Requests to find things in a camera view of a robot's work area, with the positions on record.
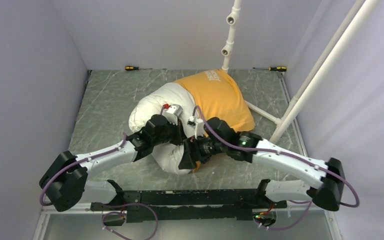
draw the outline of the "floor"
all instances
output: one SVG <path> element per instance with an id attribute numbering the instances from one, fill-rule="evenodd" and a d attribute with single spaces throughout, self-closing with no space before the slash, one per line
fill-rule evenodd
<path id="1" fill-rule="evenodd" d="M 122 140 L 122 132 L 131 134 L 128 119 L 138 101 L 165 83 L 173 82 L 203 70 L 93 70 L 76 119 L 69 150 L 88 153 Z M 246 101 L 268 113 L 281 117 L 287 100 L 275 72 L 266 70 L 231 70 Z M 269 139 L 275 124 L 252 112 L 256 127 L 253 132 Z M 292 126 L 277 145 L 300 152 Z M 224 154 L 214 156 L 197 172 L 186 175 L 166 173 L 151 156 L 137 162 L 119 165 L 92 178 L 112 179 L 124 190 L 197 190 L 256 188 L 262 179 L 294 180 L 292 176 L 264 165 L 238 162 Z"/>

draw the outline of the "wall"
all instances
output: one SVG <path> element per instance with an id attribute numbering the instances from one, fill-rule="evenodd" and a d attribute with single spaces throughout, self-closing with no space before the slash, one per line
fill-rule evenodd
<path id="1" fill-rule="evenodd" d="M 86 75 L 48 0 L 0 0 L 0 239 L 32 239 L 38 182 L 68 147 Z"/>
<path id="2" fill-rule="evenodd" d="M 88 69 L 223 64 L 233 0 L 51 1 Z M 322 1 L 243 1 L 231 67 L 286 65 Z"/>
<path id="3" fill-rule="evenodd" d="M 319 29 L 334 29 L 332 24 L 321 20 Z M 317 37 L 327 44 L 327 32 L 317 34 L 323 34 Z M 295 66 L 306 72 L 288 73 L 292 93 L 322 52 L 320 46 L 316 40 L 309 42 Z M 309 155 L 342 160 L 346 178 L 359 193 L 359 208 L 342 207 L 336 214 L 344 239 L 384 239 L 384 1 L 329 71 L 298 122 Z M 349 190 L 343 200 L 354 202 Z"/>

